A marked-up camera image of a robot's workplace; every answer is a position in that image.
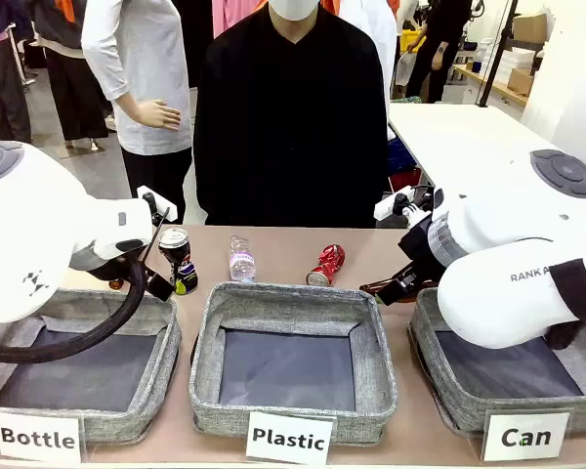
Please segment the light grey shirt person hand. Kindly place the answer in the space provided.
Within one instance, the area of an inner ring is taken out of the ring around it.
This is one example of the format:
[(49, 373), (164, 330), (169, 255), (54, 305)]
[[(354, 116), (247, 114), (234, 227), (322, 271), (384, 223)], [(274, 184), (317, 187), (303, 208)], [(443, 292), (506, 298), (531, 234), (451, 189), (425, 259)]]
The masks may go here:
[(133, 119), (147, 127), (178, 131), (181, 124), (181, 113), (168, 107), (162, 100), (153, 100), (137, 104)]

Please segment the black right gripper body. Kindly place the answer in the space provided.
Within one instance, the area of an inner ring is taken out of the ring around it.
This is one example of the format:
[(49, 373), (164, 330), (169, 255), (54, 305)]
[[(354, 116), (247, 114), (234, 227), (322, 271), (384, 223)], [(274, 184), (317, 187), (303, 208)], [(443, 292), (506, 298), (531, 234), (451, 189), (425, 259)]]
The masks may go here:
[(424, 218), (398, 242), (398, 247), (410, 260), (410, 263), (398, 273), (413, 272), (417, 275), (417, 288), (406, 290), (406, 294), (417, 294), (423, 288), (438, 286), (445, 271), (445, 266), (434, 256), (428, 242), (428, 230), (431, 225), (431, 219)]

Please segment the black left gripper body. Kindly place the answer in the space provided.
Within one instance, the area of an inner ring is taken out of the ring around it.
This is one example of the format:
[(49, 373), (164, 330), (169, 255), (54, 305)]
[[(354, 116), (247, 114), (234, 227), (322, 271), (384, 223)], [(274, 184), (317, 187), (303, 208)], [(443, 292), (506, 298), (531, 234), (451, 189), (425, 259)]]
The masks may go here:
[(88, 245), (78, 251), (74, 251), (70, 258), (70, 267), (75, 271), (87, 272), (93, 277), (113, 282), (117, 280), (135, 283), (139, 288), (147, 287), (147, 274), (140, 256), (145, 250), (142, 242), (126, 242), (127, 251), (115, 249), (112, 246), (112, 257), (103, 258), (95, 251), (95, 243)]

